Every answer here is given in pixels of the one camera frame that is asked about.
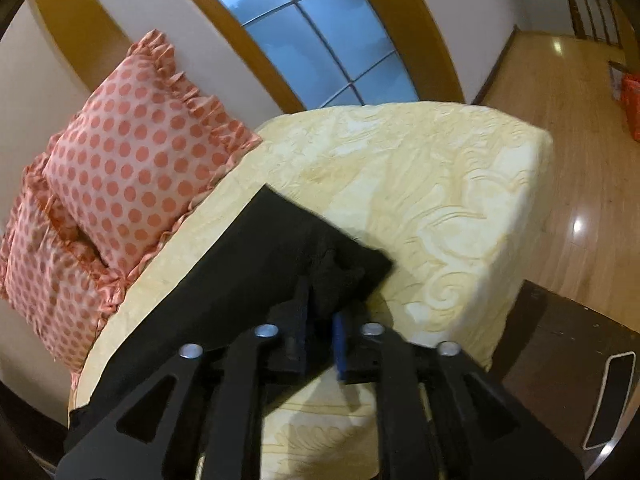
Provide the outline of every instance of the red bag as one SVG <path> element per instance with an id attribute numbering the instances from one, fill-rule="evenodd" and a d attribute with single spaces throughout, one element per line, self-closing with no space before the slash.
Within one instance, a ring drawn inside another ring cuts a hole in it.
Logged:
<path id="1" fill-rule="evenodd" d="M 626 75 L 622 80 L 622 104 L 634 140 L 640 142 L 640 77 Z"/>

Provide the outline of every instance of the wooden floor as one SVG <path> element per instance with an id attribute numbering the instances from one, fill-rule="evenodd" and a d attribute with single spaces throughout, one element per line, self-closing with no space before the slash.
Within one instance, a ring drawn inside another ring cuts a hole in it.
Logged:
<path id="1" fill-rule="evenodd" d="M 484 104 L 551 132 L 551 213 L 526 278 L 640 332 L 640 143 L 610 95 L 621 50 L 521 32 Z"/>

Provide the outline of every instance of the silver bolt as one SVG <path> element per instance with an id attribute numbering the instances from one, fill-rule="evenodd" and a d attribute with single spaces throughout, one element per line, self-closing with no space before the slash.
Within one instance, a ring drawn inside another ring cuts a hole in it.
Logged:
<path id="1" fill-rule="evenodd" d="M 362 335 L 382 335 L 384 331 L 385 327 L 380 325 L 380 323 L 365 323 L 360 327 Z"/>
<path id="2" fill-rule="evenodd" d="M 453 357 L 460 353 L 460 345 L 453 341 L 444 341 L 438 345 L 438 354 L 443 357 Z"/>
<path id="3" fill-rule="evenodd" d="M 187 343 L 186 345 L 182 345 L 180 347 L 180 357 L 184 357 L 185 359 L 197 359 L 202 355 L 202 346 L 197 345 L 196 343 Z"/>
<path id="4" fill-rule="evenodd" d="M 258 337 L 274 337 L 278 335 L 278 327 L 271 324 L 258 325 L 254 334 Z"/>

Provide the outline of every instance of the black cloth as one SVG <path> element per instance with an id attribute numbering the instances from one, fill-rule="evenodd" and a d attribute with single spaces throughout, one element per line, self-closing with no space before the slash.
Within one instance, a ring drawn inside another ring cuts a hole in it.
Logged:
<path id="1" fill-rule="evenodd" d="M 265 321 L 308 276 L 316 316 L 364 300 L 392 267 L 335 227 L 264 186 L 107 363 L 88 405 L 71 413 L 68 451 L 117 403 L 195 342 L 220 348 Z"/>

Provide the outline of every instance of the window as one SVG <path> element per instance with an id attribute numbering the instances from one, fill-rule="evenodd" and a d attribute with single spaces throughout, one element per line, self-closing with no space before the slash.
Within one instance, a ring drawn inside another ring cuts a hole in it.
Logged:
<path id="1" fill-rule="evenodd" d="M 220 0 L 306 108 L 417 101 L 367 0 Z"/>

